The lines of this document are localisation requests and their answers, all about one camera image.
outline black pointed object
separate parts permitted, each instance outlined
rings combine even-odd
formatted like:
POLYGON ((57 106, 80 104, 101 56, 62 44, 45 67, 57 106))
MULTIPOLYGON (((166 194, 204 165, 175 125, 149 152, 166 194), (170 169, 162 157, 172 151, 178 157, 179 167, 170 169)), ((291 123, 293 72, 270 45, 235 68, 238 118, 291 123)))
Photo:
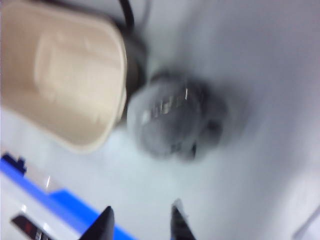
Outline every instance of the black pointed object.
POLYGON ((196 240, 176 205, 171 210, 171 239, 196 240))
POLYGON ((114 211, 108 206, 79 240, 113 240, 114 226, 114 211))

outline blue strip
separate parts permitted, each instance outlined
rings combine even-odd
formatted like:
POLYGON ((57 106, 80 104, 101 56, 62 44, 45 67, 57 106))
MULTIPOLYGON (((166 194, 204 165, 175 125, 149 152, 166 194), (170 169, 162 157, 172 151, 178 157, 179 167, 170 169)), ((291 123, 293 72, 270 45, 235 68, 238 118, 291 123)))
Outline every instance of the blue strip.
MULTIPOLYGON (((88 207, 85 203, 80 201, 76 196, 72 195, 65 189, 52 192, 50 197, 72 212, 74 216, 84 222, 88 227, 91 226, 91 224, 93 224, 99 216, 95 210, 88 207)), ((119 229, 118 226, 114 227, 113 239, 133 240, 132 237, 128 236, 123 230, 119 229)))
MULTIPOLYGON (((66 190, 57 191, 50 195, 45 194, 2 158, 0 160, 0 171, 35 200, 41 203, 45 208, 49 209, 57 217, 70 225, 80 235, 82 235, 99 216, 97 212, 87 207, 66 190)), ((129 237, 126 233, 120 230, 119 227, 115 227, 113 239, 133 240, 134 238, 129 237)))

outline white surface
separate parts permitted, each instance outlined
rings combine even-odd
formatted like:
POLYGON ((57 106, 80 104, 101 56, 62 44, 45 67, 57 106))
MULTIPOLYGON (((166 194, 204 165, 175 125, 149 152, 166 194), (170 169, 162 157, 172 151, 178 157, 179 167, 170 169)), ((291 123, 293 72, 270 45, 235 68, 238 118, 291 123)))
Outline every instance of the white surface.
POLYGON ((228 144, 195 162, 154 160, 122 125, 96 152, 76 155, 6 111, 1 143, 98 210, 112 205, 142 240, 169 239, 176 198, 199 240, 291 239, 320 203, 320 2, 257 2, 153 1, 141 33, 149 73, 187 67, 250 103, 228 144))
POLYGON ((80 234, 63 223, 58 217, 35 201, 30 195, 13 183, 6 175, 1 178, 1 236, 2 240, 25 240, 26 235, 11 223, 18 214, 29 220, 52 238, 77 240, 80 234))

